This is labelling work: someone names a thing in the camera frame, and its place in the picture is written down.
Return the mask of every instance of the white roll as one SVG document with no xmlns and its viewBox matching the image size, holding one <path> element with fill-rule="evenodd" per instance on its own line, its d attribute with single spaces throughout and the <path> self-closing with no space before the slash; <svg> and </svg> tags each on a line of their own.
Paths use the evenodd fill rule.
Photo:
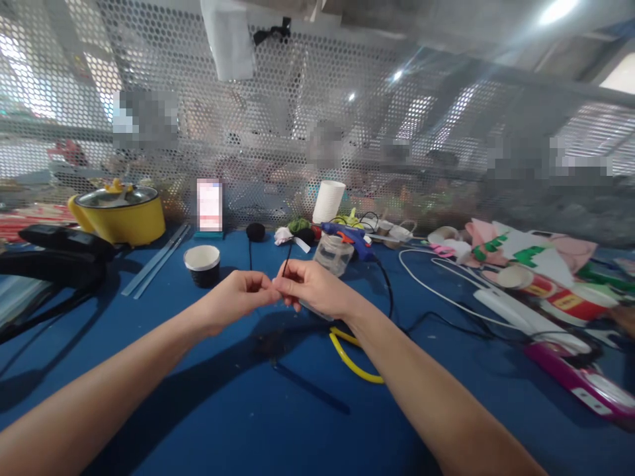
<svg viewBox="0 0 635 476">
<path fill-rule="evenodd" d="M 323 180 L 319 185 L 316 206 L 313 209 L 313 222 L 331 221 L 337 215 L 342 202 L 346 184 L 334 180 Z"/>
</svg>

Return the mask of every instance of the ceiling light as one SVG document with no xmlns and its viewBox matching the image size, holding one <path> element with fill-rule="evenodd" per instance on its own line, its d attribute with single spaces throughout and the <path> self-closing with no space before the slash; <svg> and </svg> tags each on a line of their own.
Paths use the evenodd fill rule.
<svg viewBox="0 0 635 476">
<path fill-rule="evenodd" d="M 540 16 L 541 25 L 547 25 L 567 16 L 578 4 L 579 0 L 554 0 Z"/>
</svg>

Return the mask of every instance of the hand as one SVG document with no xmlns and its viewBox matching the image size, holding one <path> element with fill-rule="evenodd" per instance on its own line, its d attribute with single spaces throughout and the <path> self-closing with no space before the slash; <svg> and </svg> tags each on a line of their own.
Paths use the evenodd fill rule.
<svg viewBox="0 0 635 476">
<path fill-rule="evenodd" d="M 283 272 L 284 263 L 273 286 L 284 297 L 284 303 L 293 305 L 296 312 L 300 312 L 300 299 L 334 319 L 345 319 L 353 311 L 371 305 L 315 261 L 289 260 L 284 276 Z"/>
<path fill-rule="evenodd" d="M 190 307 L 196 319 L 217 335 L 229 324 L 281 299 L 271 281 L 259 271 L 232 271 L 216 287 Z"/>
</svg>

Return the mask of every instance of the yellow cooking pot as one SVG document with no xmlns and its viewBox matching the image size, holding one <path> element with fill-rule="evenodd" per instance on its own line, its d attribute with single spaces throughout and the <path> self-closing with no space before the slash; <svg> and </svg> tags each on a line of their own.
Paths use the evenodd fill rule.
<svg viewBox="0 0 635 476">
<path fill-rule="evenodd" d="M 111 243 L 148 245 L 165 233 L 159 193 L 147 186 L 112 186 L 68 199 L 68 209 L 87 233 Z"/>
</svg>

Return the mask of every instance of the blue glue gun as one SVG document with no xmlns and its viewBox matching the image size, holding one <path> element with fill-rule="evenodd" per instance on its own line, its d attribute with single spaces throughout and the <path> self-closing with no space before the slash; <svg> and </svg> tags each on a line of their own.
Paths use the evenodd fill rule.
<svg viewBox="0 0 635 476">
<path fill-rule="evenodd" d="M 359 228 L 351 228 L 340 223 L 323 222 L 320 227 L 327 235 L 339 235 L 342 243 L 350 243 L 357 250 L 362 261 L 374 261 L 375 254 L 370 249 L 370 243 L 364 240 L 366 233 Z"/>
</svg>

